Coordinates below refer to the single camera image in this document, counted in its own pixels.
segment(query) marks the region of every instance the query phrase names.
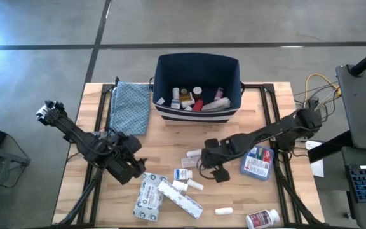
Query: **white pill bottle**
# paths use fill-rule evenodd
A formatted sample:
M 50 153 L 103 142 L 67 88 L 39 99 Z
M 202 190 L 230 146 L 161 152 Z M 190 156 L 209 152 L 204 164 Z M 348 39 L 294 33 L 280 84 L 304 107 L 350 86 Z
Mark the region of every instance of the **white pill bottle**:
M 263 229 L 279 222 L 279 214 L 276 210 L 263 210 L 245 216 L 249 229 Z

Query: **white box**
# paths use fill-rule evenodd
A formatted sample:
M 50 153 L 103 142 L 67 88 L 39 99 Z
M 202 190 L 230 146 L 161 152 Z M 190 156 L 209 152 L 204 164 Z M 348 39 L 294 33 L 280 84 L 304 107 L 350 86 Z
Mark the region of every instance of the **white box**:
M 160 182 L 158 190 L 196 219 L 198 219 L 203 212 L 202 206 L 197 204 L 187 195 L 183 197 L 178 189 L 173 187 L 173 185 L 166 180 Z

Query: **striped basket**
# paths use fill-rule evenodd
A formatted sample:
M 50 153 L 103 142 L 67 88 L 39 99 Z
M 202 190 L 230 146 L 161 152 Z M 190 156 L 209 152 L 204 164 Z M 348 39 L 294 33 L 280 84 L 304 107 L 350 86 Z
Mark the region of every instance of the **striped basket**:
M 193 91 L 201 87 L 205 104 L 214 101 L 219 87 L 231 101 L 231 107 L 223 111 L 184 111 L 170 107 L 172 88 Z M 162 55 L 158 59 L 154 77 L 153 103 L 164 120 L 205 123 L 225 123 L 241 107 L 241 81 L 238 60 L 222 55 L 205 53 L 177 53 Z M 163 98 L 162 105 L 156 102 Z

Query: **yellow cable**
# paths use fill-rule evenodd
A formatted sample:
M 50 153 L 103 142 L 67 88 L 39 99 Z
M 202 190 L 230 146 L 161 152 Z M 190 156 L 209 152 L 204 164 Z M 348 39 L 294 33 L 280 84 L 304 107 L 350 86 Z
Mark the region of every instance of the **yellow cable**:
M 311 77 L 313 77 L 313 76 L 320 76 L 321 78 L 323 78 L 325 81 L 327 81 L 327 83 L 329 83 L 329 85 L 331 85 L 333 88 L 334 88 L 334 90 L 337 90 L 336 91 L 336 94 L 337 94 L 337 97 L 340 97 L 341 96 L 341 89 L 340 89 L 340 87 L 339 86 L 337 86 L 337 85 L 335 85 L 335 84 L 333 84 L 333 83 L 331 83 L 331 81 L 327 78 L 327 77 L 325 77 L 324 75 L 322 75 L 322 74 L 320 74 L 320 73 L 313 73 L 313 74 L 311 74 L 309 77 L 307 77 L 307 79 L 306 79 L 306 92 L 305 92 L 305 94 L 304 94 L 304 101 L 306 102 L 307 101 L 307 99 L 308 99 L 308 85 L 309 85 L 309 80 L 310 80 L 310 78 Z

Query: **basket handle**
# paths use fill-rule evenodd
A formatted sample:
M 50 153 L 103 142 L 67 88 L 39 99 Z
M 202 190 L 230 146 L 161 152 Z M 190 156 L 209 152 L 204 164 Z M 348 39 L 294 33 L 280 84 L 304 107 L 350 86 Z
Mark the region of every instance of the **basket handle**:
M 154 77 L 151 77 L 149 79 L 149 89 L 151 89 L 151 91 L 153 92 L 153 84 L 152 84 L 152 80 L 153 80 Z
M 244 94 L 244 92 L 245 92 L 245 84 L 244 83 L 242 83 L 242 82 L 240 82 L 240 84 L 241 84 L 241 97 L 242 97 L 242 95 Z

